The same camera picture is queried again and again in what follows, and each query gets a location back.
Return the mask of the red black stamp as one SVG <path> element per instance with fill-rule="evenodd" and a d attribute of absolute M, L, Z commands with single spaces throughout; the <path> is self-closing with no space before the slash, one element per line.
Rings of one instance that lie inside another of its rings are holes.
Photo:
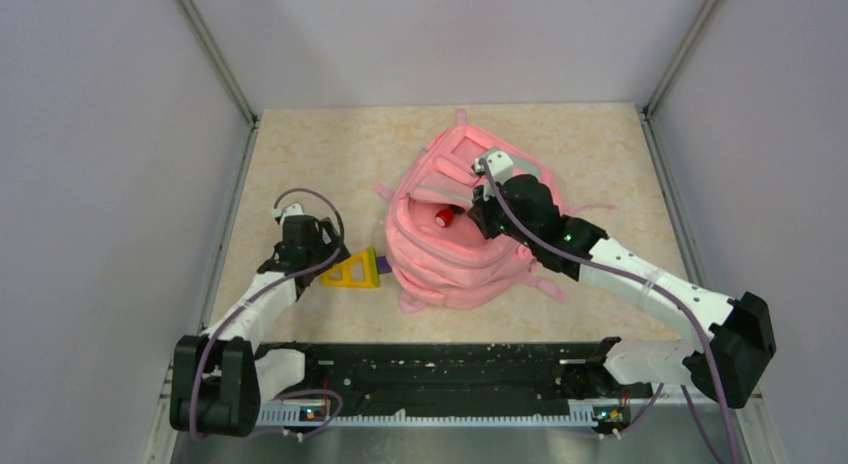
<path fill-rule="evenodd" d="M 464 212 L 465 210 L 462 207 L 453 205 L 446 206 L 436 212 L 434 221 L 440 228 L 449 228 L 455 219 Z"/>

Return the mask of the pink backpack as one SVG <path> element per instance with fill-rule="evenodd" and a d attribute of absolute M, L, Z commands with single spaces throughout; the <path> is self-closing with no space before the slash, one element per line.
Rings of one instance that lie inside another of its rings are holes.
<path fill-rule="evenodd" d="M 389 203 L 384 221 L 386 257 L 401 286 L 403 311 L 413 313 L 429 305 L 473 309 L 515 284 L 537 288 L 557 302 L 564 300 L 557 284 L 535 276 L 540 265 L 526 246 L 507 236 L 485 238 L 467 215 L 474 188 L 485 180 L 474 173 L 472 164 L 492 148 L 506 151 L 514 160 L 514 174 L 538 178 L 551 189 L 559 210 L 571 213 L 548 168 L 488 130 L 469 124 L 465 111 L 457 110 L 455 125 L 420 151 L 396 189 L 375 187 Z M 465 212 L 449 228 L 440 228 L 434 216 L 450 205 Z"/>

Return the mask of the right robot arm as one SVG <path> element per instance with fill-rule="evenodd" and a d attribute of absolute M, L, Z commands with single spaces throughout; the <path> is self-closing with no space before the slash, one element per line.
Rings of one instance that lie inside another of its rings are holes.
<path fill-rule="evenodd" d="M 551 189 L 530 174 L 502 183 L 483 177 L 468 215 L 484 237 L 510 237 L 548 270 L 605 289 L 678 334 L 606 339 L 597 360 L 619 385 L 693 386 L 741 409 L 776 353 L 763 298 L 714 292 L 651 264 L 597 225 L 561 213 Z"/>

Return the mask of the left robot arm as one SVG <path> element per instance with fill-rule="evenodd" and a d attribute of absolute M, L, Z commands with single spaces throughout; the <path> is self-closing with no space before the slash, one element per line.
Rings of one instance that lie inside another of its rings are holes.
<path fill-rule="evenodd" d="M 247 436 L 261 405 L 304 379 L 302 352 L 278 349 L 259 356 L 257 350 L 314 278 L 350 254 L 328 218 L 295 213 L 279 223 L 282 239 L 245 294 L 208 329 L 177 341 L 169 406 L 173 429 L 196 439 Z"/>

